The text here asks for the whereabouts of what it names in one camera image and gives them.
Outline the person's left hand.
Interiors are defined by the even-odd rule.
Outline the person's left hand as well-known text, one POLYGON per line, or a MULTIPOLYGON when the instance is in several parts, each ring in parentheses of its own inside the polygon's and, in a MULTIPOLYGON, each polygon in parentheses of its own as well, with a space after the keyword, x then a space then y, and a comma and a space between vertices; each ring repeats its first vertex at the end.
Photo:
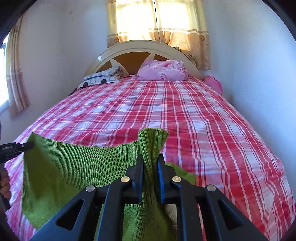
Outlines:
POLYGON ((1 170, 1 194, 5 199, 11 198, 11 186, 10 186, 10 177, 5 168, 1 170))

